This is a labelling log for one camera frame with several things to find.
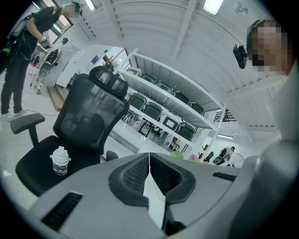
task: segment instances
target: chair headrest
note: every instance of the chair headrest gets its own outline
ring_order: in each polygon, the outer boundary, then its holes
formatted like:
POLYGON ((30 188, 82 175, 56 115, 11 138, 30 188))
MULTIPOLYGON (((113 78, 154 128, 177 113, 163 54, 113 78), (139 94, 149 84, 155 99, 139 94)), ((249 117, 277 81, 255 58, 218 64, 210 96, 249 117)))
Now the chair headrest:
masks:
POLYGON ((104 66, 96 66, 89 72, 90 78, 97 84, 119 97, 125 97, 128 83, 117 77, 104 66))

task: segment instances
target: ceiling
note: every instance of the ceiling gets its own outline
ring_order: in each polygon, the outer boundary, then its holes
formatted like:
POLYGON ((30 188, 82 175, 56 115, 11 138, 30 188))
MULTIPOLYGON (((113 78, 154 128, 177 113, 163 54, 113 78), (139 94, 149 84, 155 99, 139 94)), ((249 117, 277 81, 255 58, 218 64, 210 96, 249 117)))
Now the ceiling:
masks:
POLYGON ((128 53, 139 48, 227 102, 250 138, 249 132, 275 131, 266 106, 285 79, 255 71, 250 62, 238 67, 234 44, 246 44, 248 26, 271 16, 253 0, 239 0, 248 14, 238 15, 236 2, 224 0, 211 15, 203 10, 205 0, 93 0, 96 9, 84 4, 79 23, 98 44, 125 47, 128 53))

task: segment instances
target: black shirt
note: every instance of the black shirt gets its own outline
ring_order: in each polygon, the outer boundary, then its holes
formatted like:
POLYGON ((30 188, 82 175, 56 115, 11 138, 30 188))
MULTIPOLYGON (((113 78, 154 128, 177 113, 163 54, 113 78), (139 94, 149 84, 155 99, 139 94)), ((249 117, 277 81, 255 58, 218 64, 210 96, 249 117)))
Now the black shirt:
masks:
MULTIPOLYGON (((61 8, 46 7, 41 11, 34 13, 32 16, 35 19, 35 25, 37 30, 43 34, 48 31, 53 24, 55 24, 60 16, 61 8)), ((27 29, 20 35, 19 51, 25 55, 26 58, 30 58, 37 45, 37 39, 28 32, 27 29)))

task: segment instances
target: person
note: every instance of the person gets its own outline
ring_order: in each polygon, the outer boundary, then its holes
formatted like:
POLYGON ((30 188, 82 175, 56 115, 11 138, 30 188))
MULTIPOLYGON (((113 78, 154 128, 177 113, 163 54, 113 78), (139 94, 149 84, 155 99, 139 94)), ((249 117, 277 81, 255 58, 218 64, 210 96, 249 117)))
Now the person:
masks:
POLYGON ((43 33, 47 32, 61 15, 66 18, 75 18, 82 15, 82 9, 77 2, 64 4, 62 7, 46 7, 28 18, 24 30, 18 36, 10 54, 10 64, 7 67, 1 93, 1 114, 7 121, 26 112, 22 109, 21 98, 26 70, 32 60, 31 55, 38 42, 44 48, 50 47, 50 43, 43 33), (8 111, 12 94, 14 94, 13 115, 8 111))
POLYGON ((247 55, 259 71, 288 76, 268 105, 283 139, 299 138, 299 67, 293 42, 277 22, 257 20, 248 27, 247 55))
POLYGON ((229 148, 229 147, 223 148, 223 149, 220 151, 220 154, 219 154, 219 155, 221 155, 221 153, 222 153, 225 149, 226 149, 226 152, 225 152, 225 154, 222 156, 222 159, 223 159, 224 162, 230 160, 230 157, 232 156, 233 152, 235 151, 235 147, 232 146, 231 148, 229 148))
POLYGON ((289 75, 295 63, 287 32, 270 19, 257 20, 247 30, 247 55, 259 71, 289 75))

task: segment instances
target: cable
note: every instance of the cable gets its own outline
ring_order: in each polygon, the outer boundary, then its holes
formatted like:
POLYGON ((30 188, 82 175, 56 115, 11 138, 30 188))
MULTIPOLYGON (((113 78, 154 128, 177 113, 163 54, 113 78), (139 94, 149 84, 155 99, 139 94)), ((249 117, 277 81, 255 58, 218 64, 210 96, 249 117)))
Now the cable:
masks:
POLYGON ((37 114, 45 115, 45 116, 58 116, 58 114, 42 114, 42 113, 36 112, 34 110, 29 110, 29 109, 26 109, 26 110, 30 111, 30 112, 37 113, 37 114))
POLYGON ((36 95, 36 92, 35 93, 30 93, 30 92, 25 91, 25 90, 23 90, 23 91, 26 92, 26 93, 28 93, 28 94, 30 94, 30 95, 36 95))

